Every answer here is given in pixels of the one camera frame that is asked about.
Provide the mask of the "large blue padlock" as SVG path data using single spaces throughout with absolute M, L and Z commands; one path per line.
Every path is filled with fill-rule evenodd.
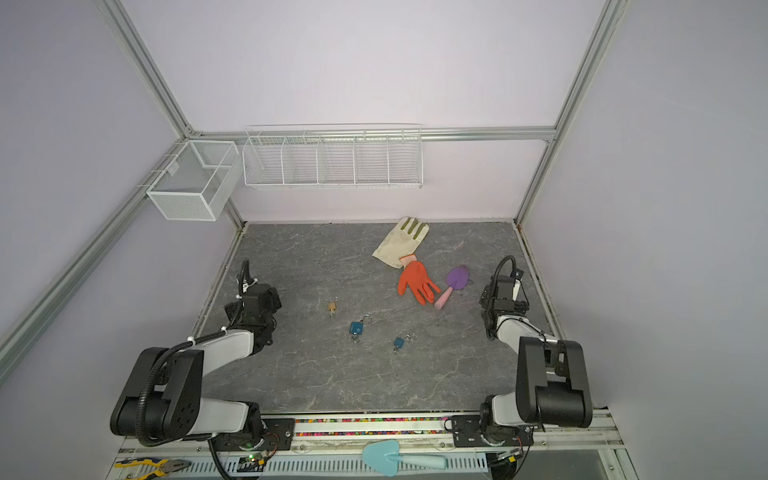
M 359 320 L 353 321 L 350 323 L 349 326 L 349 335 L 350 339 L 354 343 L 358 343 L 360 340 L 360 337 L 362 333 L 364 332 L 364 328 L 367 321 L 371 320 L 371 316 L 369 314 L 363 315 Z

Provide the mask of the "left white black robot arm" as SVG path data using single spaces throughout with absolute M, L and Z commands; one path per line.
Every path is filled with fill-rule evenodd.
M 109 420 L 114 435 L 145 447 L 226 435 L 239 438 L 242 450 L 264 443 L 267 427 L 256 402 L 203 396 L 206 375 L 273 344 L 282 307 L 277 289 L 251 275 L 249 260 L 241 264 L 237 287 L 235 300 L 225 306 L 227 325 L 140 353 Z

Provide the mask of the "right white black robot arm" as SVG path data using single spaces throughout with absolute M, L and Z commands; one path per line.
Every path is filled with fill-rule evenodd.
M 587 428 L 593 419 L 583 348 L 530 322 L 522 277 L 515 257 L 505 256 L 479 300 L 487 338 L 517 355 L 513 391 L 480 407 L 479 432 L 491 446 L 528 446 L 535 426 Z

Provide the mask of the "purple pink toy trowel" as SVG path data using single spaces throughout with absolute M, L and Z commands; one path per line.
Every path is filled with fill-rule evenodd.
M 435 308 L 441 310 L 448 302 L 451 294 L 456 290 L 463 290 L 468 285 L 469 279 L 470 272 L 466 265 L 459 265 L 453 268 L 446 276 L 447 288 L 435 301 Z

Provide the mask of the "red rubber glove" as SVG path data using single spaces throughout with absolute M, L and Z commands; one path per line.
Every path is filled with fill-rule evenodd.
M 400 261 L 403 271 L 397 285 L 398 294 L 402 296 L 410 290 L 420 305 L 433 304 L 441 289 L 429 277 L 425 265 L 414 254 L 402 257 Z

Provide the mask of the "cream work glove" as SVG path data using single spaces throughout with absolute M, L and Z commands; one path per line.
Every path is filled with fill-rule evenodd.
M 372 256 L 393 268 L 402 268 L 402 257 L 412 255 L 426 238 L 430 226 L 415 217 L 402 217 L 374 250 Z

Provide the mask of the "white mesh box basket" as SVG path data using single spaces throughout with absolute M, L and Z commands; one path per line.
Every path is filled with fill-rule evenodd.
M 215 221 L 243 175 L 233 141 L 189 140 L 148 187 L 150 200 L 173 221 Z

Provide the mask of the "colourful bead strip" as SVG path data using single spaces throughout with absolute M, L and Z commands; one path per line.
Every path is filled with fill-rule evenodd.
M 296 418 L 297 437 L 443 435 L 445 415 L 388 414 Z

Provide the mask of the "teal toy trowel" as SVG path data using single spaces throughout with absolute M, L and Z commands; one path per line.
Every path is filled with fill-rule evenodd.
M 446 470 L 447 459 L 435 455 L 404 454 L 396 440 L 384 440 L 370 443 L 363 448 L 363 462 L 387 477 L 394 477 L 401 464 L 423 467 L 426 469 Z

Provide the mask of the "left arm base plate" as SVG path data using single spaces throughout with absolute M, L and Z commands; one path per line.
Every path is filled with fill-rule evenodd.
M 241 432 L 219 434 L 213 438 L 218 452 L 288 451 L 295 437 L 293 417 L 263 418 L 260 434 Z

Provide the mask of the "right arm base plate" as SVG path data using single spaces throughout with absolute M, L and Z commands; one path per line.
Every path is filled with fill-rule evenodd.
M 444 428 L 452 435 L 454 445 L 459 448 L 523 448 L 534 444 L 532 426 L 497 425 L 479 414 L 453 415 L 444 421 Z

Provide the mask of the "yellow handled pliers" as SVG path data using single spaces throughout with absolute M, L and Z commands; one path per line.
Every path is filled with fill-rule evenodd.
M 154 457 L 141 457 L 120 460 L 114 463 L 114 468 L 132 468 L 132 467 L 148 467 L 149 471 L 146 475 L 141 476 L 141 480 L 146 479 L 159 479 L 168 476 L 172 473 L 184 470 L 191 466 L 191 462 L 183 459 L 161 459 Z

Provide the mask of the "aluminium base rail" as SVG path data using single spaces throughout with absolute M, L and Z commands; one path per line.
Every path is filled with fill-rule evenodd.
M 181 460 L 175 479 L 379 479 L 364 449 L 392 440 L 402 456 L 444 459 L 444 469 L 402 463 L 400 479 L 634 479 L 637 476 L 612 415 L 597 410 L 585 429 L 555 425 L 515 428 L 508 438 L 480 429 L 471 411 L 273 414 L 266 435 L 219 435 L 160 447 L 123 441 L 108 476 L 139 479 L 152 468 L 141 457 Z

